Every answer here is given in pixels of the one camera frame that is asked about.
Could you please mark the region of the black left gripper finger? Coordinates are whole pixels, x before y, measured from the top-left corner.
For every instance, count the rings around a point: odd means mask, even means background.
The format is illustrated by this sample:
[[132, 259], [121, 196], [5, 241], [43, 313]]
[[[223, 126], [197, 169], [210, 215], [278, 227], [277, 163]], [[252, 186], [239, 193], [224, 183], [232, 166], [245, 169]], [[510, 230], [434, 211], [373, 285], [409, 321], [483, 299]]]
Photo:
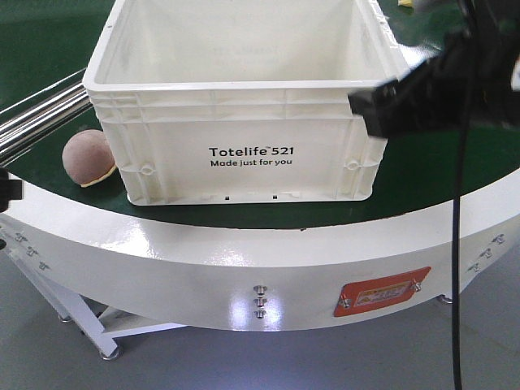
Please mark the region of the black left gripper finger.
[[0, 169], [0, 212], [8, 210], [11, 201], [23, 198], [23, 181], [12, 179], [7, 169]]

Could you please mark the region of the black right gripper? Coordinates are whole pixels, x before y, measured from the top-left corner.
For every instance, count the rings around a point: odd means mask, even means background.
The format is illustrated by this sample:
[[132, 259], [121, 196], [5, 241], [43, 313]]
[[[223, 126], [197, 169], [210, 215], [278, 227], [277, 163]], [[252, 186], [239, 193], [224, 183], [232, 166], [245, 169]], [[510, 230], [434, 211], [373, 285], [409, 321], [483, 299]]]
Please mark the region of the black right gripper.
[[371, 137], [447, 130], [462, 119], [465, 96], [476, 121], [519, 126], [518, 1], [460, 1], [466, 26], [446, 37], [443, 61], [429, 58], [400, 79], [348, 95]]

